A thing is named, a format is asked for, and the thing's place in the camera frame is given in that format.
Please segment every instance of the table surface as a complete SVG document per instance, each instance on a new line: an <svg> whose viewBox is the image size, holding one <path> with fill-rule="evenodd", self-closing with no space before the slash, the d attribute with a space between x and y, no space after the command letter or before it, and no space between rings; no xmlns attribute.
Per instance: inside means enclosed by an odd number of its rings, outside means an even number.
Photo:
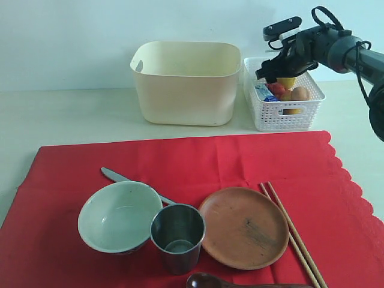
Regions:
<svg viewBox="0 0 384 288"><path fill-rule="evenodd" d="M336 156L383 220L384 143L371 129L358 84L318 85L327 98L310 130L331 133ZM220 127L149 123L141 115L135 89L6 92L0 93L0 101L1 224L41 146L260 133L240 87L234 116Z"/></svg>

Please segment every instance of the wooden spoon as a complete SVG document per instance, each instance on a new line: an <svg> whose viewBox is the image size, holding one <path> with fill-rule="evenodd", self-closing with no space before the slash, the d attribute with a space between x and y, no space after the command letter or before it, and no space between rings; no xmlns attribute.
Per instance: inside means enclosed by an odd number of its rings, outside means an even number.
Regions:
<svg viewBox="0 0 384 288"><path fill-rule="evenodd" d="M303 284L236 285L207 273L194 273L187 280L187 288L312 288Z"/></svg>

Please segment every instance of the chopsticks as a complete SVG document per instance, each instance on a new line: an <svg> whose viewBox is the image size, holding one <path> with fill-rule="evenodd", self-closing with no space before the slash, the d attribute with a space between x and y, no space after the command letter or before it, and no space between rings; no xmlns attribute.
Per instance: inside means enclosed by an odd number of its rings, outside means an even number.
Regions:
<svg viewBox="0 0 384 288"><path fill-rule="evenodd" d="M292 220L290 219L290 217L289 217L287 211L285 210L282 202L278 198L272 184L270 182L268 182L268 185L269 185L269 189L271 190L273 196L275 197L277 205L280 207L281 211L283 212L283 214L284 214L284 216L288 222L289 229L292 232L292 233L289 233L289 240L290 240L291 244L293 245L293 248L295 249L295 251L296 251L302 265L304 266L304 269L306 270L309 278L311 279L313 285L315 286L315 288L328 288L322 275L321 275L321 273L320 273L320 271L316 267L316 264L314 263L311 255L309 254L307 248L305 247L298 231L296 230L295 225L293 225ZM260 183L260 187L262 188L265 196L267 196L270 200L272 200L271 197L269 196L266 188L264 187L264 185L262 183Z"/></svg>

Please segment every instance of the knife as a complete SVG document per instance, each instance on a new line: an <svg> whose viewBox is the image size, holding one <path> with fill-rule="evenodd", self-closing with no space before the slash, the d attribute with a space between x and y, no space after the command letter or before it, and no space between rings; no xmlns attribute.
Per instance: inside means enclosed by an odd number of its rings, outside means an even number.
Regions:
<svg viewBox="0 0 384 288"><path fill-rule="evenodd" d="M101 172L105 175L105 177L107 177L107 178L109 178L115 182L132 181L132 180L128 179L127 177L124 177L124 176L120 175L119 173L116 173L115 171L112 171L112 170L105 168L105 167L101 168ZM176 202L168 199L167 197L164 197L163 195L160 195L160 194L158 194L158 195L160 196L161 201L163 201L164 203L167 203L168 205L176 204Z"/></svg>

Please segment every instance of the brown plate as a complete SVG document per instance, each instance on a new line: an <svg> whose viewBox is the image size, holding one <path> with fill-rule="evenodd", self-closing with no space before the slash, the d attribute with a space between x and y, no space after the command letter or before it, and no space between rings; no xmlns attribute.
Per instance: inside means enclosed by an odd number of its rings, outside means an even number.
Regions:
<svg viewBox="0 0 384 288"><path fill-rule="evenodd" d="M202 246L224 265L260 269L278 260L287 248L289 229L284 214L255 190L219 190L199 210L206 221Z"/></svg>

